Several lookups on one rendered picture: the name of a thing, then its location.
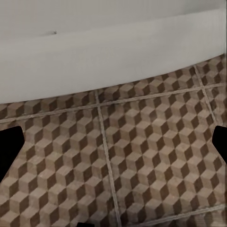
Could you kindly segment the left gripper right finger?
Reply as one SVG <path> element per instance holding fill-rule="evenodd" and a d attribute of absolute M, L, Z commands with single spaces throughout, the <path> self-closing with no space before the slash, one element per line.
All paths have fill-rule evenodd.
<path fill-rule="evenodd" d="M 216 126 L 212 143 L 227 164 L 227 128 Z"/>

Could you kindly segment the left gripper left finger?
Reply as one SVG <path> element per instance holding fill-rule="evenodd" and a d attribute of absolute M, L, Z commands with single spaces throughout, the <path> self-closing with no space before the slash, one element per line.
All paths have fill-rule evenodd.
<path fill-rule="evenodd" d="M 25 143 L 21 126 L 0 131 L 0 183 Z"/>

